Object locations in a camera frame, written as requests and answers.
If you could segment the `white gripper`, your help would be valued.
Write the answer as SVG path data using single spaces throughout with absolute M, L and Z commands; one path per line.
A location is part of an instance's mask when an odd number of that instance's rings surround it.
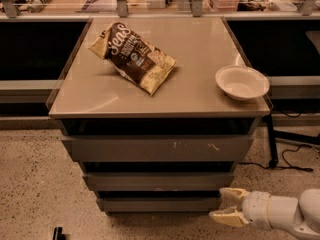
M 226 200 L 242 203 L 242 212 L 236 206 L 223 210 L 211 211 L 209 216 L 216 223 L 232 227 L 244 227 L 249 223 L 263 230 L 270 230 L 267 207 L 271 195 L 267 192 L 249 192 L 243 188 L 224 187 L 219 190 L 221 197 Z

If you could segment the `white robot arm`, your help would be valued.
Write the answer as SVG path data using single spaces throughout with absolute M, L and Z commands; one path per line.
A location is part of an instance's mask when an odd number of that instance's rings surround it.
M 249 192 L 241 188 L 221 188 L 222 198 L 238 203 L 211 211 L 216 222 L 233 227 L 252 225 L 262 230 L 281 230 L 297 240 L 320 240 L 320 190 L 307 189 L 298 198 Z

